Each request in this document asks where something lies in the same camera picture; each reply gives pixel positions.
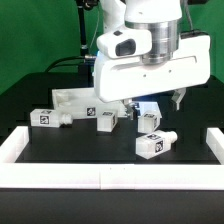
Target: small white block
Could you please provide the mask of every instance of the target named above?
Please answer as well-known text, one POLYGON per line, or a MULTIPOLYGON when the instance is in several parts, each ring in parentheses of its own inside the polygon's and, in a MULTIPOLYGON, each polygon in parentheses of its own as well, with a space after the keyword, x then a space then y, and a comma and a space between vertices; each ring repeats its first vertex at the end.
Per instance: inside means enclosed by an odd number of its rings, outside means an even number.
POLYGON ((151 113, 157 114, 159 118, 162 118, 162 114, 157 102, 133 101, 133 103, 135 103, 135 108, 139 111, 140 116, 150 111, 151 113))
POLYGON ((97 131, 112 132, 117 121, 117 111, 106 110, 97 117, 97 131))
POLYGON ((138 119, 138 132, 150 134, 160 125, 160 117, 157 113, 147 111, 138 119))
POLYGON ((136 154, 150 159, 171 149, 171 144, 177 140, 173 131, 156 131, 136 139, 136 154))

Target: robotic arm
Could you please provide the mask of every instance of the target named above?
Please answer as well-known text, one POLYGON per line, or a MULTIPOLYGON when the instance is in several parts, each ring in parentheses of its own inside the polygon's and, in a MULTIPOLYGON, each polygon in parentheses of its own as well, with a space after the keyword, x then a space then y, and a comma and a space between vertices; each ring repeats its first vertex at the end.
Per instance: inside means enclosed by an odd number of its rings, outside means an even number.
POLYGON ((125 2, 101 0, 105 34, 97 40, 94 88, 102 101, 176 90, 208 80, 210 37, 181 38, 180 0, 125 2))

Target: white cube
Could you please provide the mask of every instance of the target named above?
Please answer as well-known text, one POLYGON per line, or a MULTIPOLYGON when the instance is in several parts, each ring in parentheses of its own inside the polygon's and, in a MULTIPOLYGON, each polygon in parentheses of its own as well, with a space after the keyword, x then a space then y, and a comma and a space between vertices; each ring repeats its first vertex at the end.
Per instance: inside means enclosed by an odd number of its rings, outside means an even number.
POLYGON ((138 132, 150 134, 160 125, 160 117, 155 112, 147 111, 138 119, 138 132))
POLYGON ((97 131, 112 132, 118 121, 116 110, 106 110, 97 117, 97 131))
POLYGON ((159 135, 151 134, 136 139, 136 154, 150 159, 167 151, 164 138, 159 135))

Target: black sticker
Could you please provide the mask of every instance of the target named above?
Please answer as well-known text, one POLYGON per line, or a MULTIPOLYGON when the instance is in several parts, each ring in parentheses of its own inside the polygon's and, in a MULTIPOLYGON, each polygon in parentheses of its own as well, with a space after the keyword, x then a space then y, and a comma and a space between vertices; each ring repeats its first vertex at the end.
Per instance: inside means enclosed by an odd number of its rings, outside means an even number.
POLYGON ((50 114, 52 111, 51 110, 43 110, 41 113, 42 114, 50 114))
POLYGON ((134 103, 133 106, 135 107, 135 109, 139 109, 140 108, 139 103, 134 103))
POLYGON ((154 128, 157 126, 157 117, 154 120, 154 128))
POLYGON ((163 151, 163 140, 156 143, 155 153, 163 151))
POLYGON ((50 124, 50 118, 49 116, 40 116, 40 124, 50 124))
POLYGON ((111 112, 104 112, 103 115, 104 115, 104 116, 112 116, 113 113, 111 113, 111 112))
POLYGON ((139 109, 137 109, 137 115, 138 117, 141 116, 141 111, 139 109))
POLYGON ((117 30, 117 31, 114 32, 114 35, 115 35, 115 36, 120 36, 120 35, 122 35, 122 32, 119 31, 119 30, 117 30))
POLYGON ((88 117, 96 116, 96 108, 95 107, 87 108, 87 116, 88 117))
POLYGON ((157 139, 160 139, 161 137, 155 134, 151 134, 151 135, 148 135, 147 138, 151 140, 157 140, 157 139))
POLYGON ((113 126, 115 125, 115 115, 113 116, 113 126))
POLYGON ((144 116, 144 117, 154 118, 154 117, 155 117, 155 115, 154 115, 154 114, 145 114, 145 116, 144 116))

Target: white box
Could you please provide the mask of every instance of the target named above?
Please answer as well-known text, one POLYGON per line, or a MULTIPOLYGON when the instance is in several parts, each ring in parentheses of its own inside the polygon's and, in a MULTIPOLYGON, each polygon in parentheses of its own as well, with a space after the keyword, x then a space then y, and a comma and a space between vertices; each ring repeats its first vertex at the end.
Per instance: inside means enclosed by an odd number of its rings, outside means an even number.
POLYGON ((106 110, 97 117, 97 131, 112 132, 117 121, 117 111, 106 110))
POLYGON ((58 128, 62 124, 72 124, 72 116, 60 111, 35 109, 30 113, 31 126, 58 128))
POLYGON ((171 149, 171 144, 177 140, 174 131, 155 131, 136 139, 136 154, 150 159, 171 149))
POLYGON ((147 111, 138 119, 138 132, 150 134, 160 125, 158 113, 147 111))
POLYGON ((97 98, 94 88, 52 90, 54 109, 71 114, 73 119, 97 118, 106 110, 116 110, 118 117, 126 117, 121 101, 104 103, 97 98))

